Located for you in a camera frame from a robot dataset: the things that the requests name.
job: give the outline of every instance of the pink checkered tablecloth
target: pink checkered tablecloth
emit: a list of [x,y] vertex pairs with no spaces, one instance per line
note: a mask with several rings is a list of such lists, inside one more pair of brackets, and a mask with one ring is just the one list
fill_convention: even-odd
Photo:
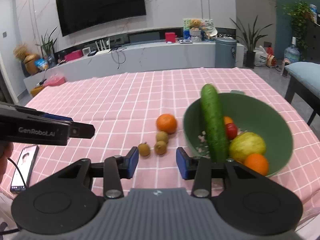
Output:
[[[164,156],[154,153],[140,157],[131,180],[122,180],[124,192],[130,188],[185,187],[175,162],[175,149],[188,152],[182,131],[186,108],[199,98],[202,86],[213,83],[220,92],[242,90],[275,108],[287,121],[294,137],[294,153],[289,164],[272,180],[292,190],[302,200],[304,210],[320,207],[320,142],[298,115],[273,88],[246,69],[196,68],[144,73],[124,73],[104,78],[67,82],[47,87],[27,105],[40,111],[72,117],[96,128],[92,139],[70,139],[66,147],[40,146],[31,176],[31,185],[59,171],[70,163],[90,158],[102,162],[113,155],[126,155],[141,142],[155,144],[156,119],[172,113],[178,130],[172,136]],[[15,143],[12,159],[17,161],[26,145]],[[9,163],[0,190],[10,198],[14,167]],[[102,179],[95,179],[93,192],[102,195]],[[219,180],[212,181],[214,194],[222,191]]]

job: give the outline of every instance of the small brown fruit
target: small brown fruit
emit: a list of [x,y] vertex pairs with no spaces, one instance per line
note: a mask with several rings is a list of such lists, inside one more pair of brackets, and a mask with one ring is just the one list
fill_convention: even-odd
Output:
[[161,131],[156,134],[156,140],[157,142],[164,141],[166,144],[168,144],[169,136],[166,132]]
[[167,144],[164,141],[159,141],[155,144],[155,153],[158,155],[165,154],[167,152]]
[[150,146],[146,142],[140,143],[138,149],[141,156],[148,156],[150,154]]

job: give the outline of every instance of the human hand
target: human hand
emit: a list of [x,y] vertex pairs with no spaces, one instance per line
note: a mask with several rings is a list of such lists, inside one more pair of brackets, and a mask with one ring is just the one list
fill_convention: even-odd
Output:
[[11,157],[13,152],[13,143],[9,143],[9,145],[4,149],[3,156],[0,159],[0,183],[2,182],[3,176],[7,170],[8,158]]

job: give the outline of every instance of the green cucumber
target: green cucumber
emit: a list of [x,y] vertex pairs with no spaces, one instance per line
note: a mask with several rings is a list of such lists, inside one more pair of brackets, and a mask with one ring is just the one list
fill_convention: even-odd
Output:
[[213,85],[203,86],[200,101],[206,126],[205,138],[209,146],[211,160],[224,162],[228,157],[229,146],[219,95]]

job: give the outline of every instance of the red fruit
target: red fruit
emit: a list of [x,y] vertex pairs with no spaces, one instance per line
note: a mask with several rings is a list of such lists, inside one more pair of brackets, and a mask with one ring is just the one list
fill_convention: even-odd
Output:
[[233,140],[238,135],[238,127],[234,123],[226,124],[226,134],[229,140]]

